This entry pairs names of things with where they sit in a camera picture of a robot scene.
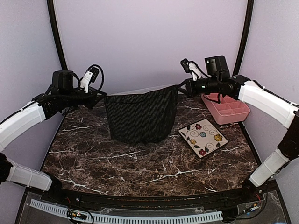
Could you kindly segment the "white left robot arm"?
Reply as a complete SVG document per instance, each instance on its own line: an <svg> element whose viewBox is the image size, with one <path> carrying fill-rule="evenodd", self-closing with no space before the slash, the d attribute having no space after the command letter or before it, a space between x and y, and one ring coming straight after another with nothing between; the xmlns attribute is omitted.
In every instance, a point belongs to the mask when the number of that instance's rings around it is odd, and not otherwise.
<svg viewBox="0 0 299 224"><path fill-rule="evenodd" d="M66 200L66 193L53 185L53 177L14 162L5 156L3 151L26 131L50 119L58 112L81 105L93 109L106 95L105 92L92 87L87 93L79 88L67 94L47 92L34 97L20 110L4 119L0 123L0 182L14 182L47 191L48 197L55 203L63 203Z"/></svg>

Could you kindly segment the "black striped underwear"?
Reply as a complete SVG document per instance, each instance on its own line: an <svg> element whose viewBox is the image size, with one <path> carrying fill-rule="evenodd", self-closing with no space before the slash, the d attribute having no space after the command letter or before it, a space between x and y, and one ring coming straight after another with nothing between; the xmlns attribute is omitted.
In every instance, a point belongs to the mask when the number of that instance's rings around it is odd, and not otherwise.
<svg viewBox="0 0 299 224"><path fill-rule="evenodd" d="M156 143L172 131L178 86L140 94L107 96L104 100L111 138L128 144Z"/></svg>

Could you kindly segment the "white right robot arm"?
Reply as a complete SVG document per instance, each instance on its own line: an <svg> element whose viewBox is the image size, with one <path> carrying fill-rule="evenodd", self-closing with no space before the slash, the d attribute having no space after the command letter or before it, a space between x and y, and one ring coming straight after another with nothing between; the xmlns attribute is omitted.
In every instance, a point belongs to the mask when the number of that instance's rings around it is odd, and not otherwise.
<svg viewBox="0 0 299 224"><path fill-rule="evenodd" d="M256 196L256 188L299 156L299 106L275 95L255 80L242 75L223 81L215 77L191 81L191 89L200 94L218 93L248 103L281 123L287 132L277 149L243 182L238 198L249 202Z"/></svg>

